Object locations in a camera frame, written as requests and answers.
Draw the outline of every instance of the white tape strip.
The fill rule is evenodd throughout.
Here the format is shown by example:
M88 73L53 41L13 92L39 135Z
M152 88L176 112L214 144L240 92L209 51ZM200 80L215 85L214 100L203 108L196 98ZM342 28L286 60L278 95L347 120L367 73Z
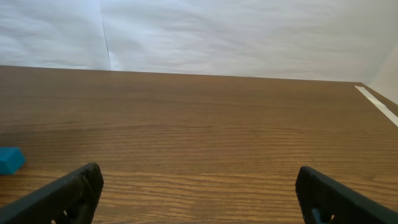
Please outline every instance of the white tape strip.
M382 104L376 97L374 97L365 88L355 86L370 102L372 102L379 110L384 113L396 126L398 126L398 117L391 112L384 104Z

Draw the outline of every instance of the brown wooden surface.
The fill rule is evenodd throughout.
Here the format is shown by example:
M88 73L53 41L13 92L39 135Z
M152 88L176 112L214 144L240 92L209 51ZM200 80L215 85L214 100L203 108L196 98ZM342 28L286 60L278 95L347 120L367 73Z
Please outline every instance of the brown wooden surface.
M27 159L0 206L95 161L94 223L303 223L304 165L398 211L398 128L354 85L0 67L0 146Z

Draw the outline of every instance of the blue block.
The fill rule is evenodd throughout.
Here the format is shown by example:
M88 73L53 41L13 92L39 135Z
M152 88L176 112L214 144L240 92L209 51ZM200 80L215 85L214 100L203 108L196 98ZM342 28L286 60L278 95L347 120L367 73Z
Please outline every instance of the blue block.
M0 147L0 174L13 174L25 162L18 147Z

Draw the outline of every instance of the white wall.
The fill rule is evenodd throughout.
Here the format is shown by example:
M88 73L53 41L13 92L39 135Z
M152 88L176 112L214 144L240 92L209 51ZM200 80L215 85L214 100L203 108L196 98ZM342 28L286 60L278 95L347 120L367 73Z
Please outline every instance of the white wall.
M383 62L369 86L398 104L398 45Z
M364 83L379 74L372 86L390 95L392 68L378 70L398 42L397 12L396 0L7 0L0 65Z

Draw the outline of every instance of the wood grain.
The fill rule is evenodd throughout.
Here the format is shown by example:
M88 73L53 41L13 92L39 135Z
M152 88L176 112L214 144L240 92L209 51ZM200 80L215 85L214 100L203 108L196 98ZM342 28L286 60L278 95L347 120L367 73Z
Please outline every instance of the wood grain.
M0 67L0 146L27 159L0 206L94 161L94 223L303 223L304 165L398 211L398 128L354 85Z

